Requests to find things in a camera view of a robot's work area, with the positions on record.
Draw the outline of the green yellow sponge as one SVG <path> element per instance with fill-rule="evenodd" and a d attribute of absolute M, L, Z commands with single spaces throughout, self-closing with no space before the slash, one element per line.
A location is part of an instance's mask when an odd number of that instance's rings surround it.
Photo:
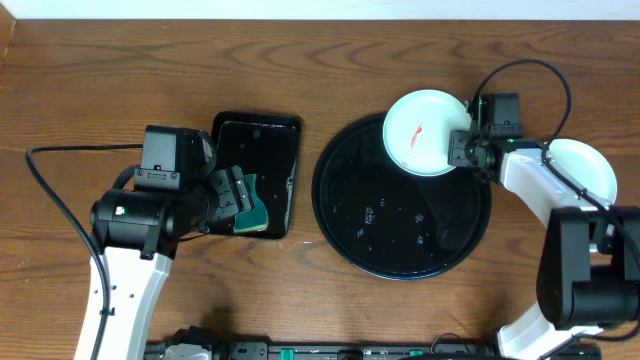
<path fill-rule="evenodd" d="M 233 231 L 235 234 L 265 231 L 269 226 L 269 214 L 266 205 L 257 194 L 257 175 L 248 174 L 244 179 L 248 186 L 253 208 L 235 217 Z"/>

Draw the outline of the light blue plate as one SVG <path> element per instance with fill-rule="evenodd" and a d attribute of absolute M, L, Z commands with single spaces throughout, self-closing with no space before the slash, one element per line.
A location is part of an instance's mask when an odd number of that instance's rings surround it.
<path fill-rule="evenodd" d="M 382 139 L 390 159 L 405 172 L 435 177 L 454 169 L 448 163 L 450 133 L 468 130 L 471 117 L 462 102 L 439 90 L 418 90 L 396 101 L 383 121 Z"/>
<path fill-rule="evenodd" d="M 549 149 L 558 165 L 590 192 L 611 203 L 616 201 L 616 175 L 598 150 L 573 139 L 556 139 Z"/>

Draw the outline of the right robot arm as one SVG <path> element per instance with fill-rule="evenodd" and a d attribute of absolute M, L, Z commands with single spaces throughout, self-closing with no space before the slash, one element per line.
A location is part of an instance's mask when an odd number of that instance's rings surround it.
<path fill-rule="evenodd" d="M 544 224 L 536 303 L 497 333 L 508 359 L 550 359 L 609 326 L 639 320 L 639 210 L 616 207 L 560 167 L 539 140 L 454 130 L 448 162 L 479 170 Z"/>

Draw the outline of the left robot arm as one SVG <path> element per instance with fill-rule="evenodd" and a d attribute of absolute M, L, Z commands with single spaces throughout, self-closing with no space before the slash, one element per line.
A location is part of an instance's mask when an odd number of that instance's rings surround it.
<path fill-rule="evenodd" d="M 76 358 L 142 358 L 181 238 L 254 209 L 252 181 L 233 166 L 175 188 L 111 189 L 94 203 L 98 256 Z"/>

